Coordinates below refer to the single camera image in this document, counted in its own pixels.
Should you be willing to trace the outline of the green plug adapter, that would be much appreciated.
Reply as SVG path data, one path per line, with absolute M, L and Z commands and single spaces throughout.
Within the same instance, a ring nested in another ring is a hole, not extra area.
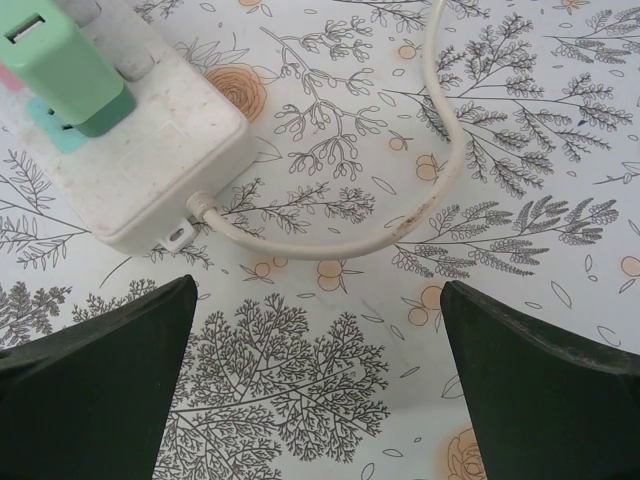
M 136 108 L 123 77 L 54 0 L 0 0 L 0 64 L 90 138 Z

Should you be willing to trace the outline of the floral print tablecloth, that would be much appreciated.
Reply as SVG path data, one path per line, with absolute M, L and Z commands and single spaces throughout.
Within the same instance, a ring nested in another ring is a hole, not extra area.
M 450 142 L 423 86 L 434 0 L 129 0 L 251 121 L 219 200 L 245 232 L 397 227 Z M 171 253 L 98 242 L 0 123 L 0 348 L 189 274 L 192 337 L 153 480 L 486 480 L 439 303 L 459 279 L 640 353 L 640 0 L 448 0 L 436 69 L 465 134 L 411 235 L 291 261 L 206 225 Z

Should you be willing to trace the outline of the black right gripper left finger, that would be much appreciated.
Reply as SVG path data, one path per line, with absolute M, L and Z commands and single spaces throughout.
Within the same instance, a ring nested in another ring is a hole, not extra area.
M 194 279 L 0 351 L 0 480 L 151 480 Z

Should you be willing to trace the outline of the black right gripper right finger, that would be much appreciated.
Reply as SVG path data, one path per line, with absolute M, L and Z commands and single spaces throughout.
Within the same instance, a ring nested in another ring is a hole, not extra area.
M 461 281 L 440 304 L 488 480 L 640 480 L 640 355 Z

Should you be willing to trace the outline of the white power strip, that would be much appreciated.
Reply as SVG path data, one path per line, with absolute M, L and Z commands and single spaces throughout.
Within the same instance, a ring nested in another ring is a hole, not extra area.
M 123 0 L 54 1 L 123 77 L 136 108 L 90 138 L 0 64 L 0 123 L 102 243 L 127 255 L 180 250 L 253 163 L 248 120 Z

